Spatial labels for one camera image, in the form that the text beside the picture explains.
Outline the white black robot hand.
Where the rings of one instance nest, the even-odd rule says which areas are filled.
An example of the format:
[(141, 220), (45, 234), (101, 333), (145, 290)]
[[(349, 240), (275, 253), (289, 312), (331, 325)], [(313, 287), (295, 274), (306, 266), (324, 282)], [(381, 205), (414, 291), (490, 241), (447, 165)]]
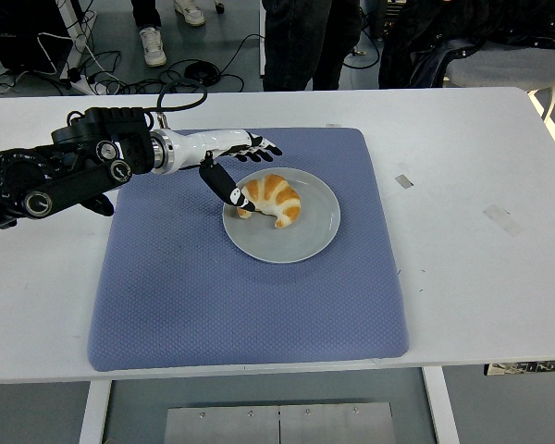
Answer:
[(163, 161), (156, 169), (161, 174), (196, 168), (204, 183), (220, 200), (252, 212), (255, 205), (237, 187), (234, 179), (216, 161), (230, 156), (241, 162), (271, 162), (282, 152), (260, 135), (244, 129), (222, 129), (180, 135), (170, 130), (162, 132)]

